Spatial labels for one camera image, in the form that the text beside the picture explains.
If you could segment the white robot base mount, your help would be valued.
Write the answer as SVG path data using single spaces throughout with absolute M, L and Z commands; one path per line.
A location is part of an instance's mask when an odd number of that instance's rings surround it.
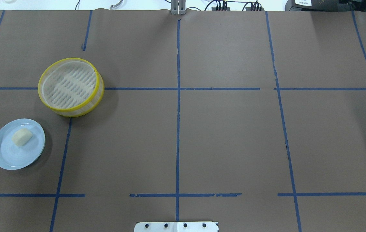
M 218 232 L 218 222 L 186 221 L 186 222 L 139 222 L 134 232 Z

